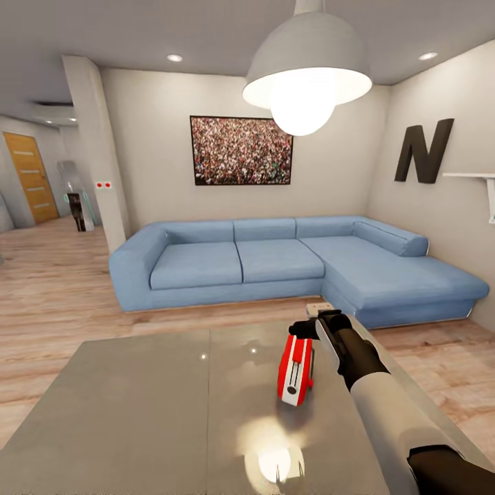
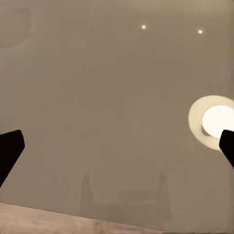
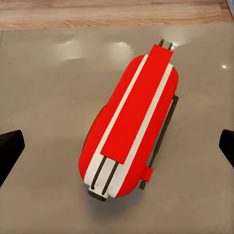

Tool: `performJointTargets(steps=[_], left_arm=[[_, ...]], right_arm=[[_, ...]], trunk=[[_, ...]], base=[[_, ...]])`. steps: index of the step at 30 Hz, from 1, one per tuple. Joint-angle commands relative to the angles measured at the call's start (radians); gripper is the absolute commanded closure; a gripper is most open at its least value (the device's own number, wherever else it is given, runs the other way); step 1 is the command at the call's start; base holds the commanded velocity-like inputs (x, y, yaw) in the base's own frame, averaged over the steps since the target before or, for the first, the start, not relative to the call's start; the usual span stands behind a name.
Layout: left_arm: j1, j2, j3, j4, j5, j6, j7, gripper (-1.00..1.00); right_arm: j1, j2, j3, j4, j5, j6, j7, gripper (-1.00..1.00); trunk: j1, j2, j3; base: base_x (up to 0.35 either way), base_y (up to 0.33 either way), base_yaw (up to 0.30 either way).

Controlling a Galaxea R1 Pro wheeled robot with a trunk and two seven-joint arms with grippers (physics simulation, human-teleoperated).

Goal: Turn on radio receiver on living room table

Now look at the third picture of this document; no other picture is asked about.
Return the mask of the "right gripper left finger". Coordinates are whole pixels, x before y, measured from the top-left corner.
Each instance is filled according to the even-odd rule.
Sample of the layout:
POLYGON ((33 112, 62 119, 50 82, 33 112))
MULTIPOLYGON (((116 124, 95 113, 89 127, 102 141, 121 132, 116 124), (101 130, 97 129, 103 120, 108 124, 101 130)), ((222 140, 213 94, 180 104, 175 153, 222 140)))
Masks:
POLYGON ((21 155, 24 147, 21 130, 0 135, 0 187, 21 155))

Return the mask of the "radio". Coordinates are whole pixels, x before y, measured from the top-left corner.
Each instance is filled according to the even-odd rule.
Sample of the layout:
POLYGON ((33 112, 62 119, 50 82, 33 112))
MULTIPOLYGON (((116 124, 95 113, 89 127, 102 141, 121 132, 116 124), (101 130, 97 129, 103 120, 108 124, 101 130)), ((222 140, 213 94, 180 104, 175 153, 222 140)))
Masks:
POLYGON ((149 55, 134 58, 108 103, 102 107, 87 134, 78 169, 88 194, 100 201, 129 194, 139 183, 144 190, 179 97, 179 76, 169 61, 168 49, 154 45, 149 55), (146 167, 160 128, 165 124, 146 167))

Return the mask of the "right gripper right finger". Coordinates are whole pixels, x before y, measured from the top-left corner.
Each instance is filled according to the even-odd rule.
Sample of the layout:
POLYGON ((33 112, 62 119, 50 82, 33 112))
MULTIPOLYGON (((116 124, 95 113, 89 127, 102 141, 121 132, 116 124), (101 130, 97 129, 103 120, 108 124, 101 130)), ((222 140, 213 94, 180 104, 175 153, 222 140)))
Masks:
POLYGON ((234 168, 234 131, 222 131, 219 141, 219 148, 234 168))

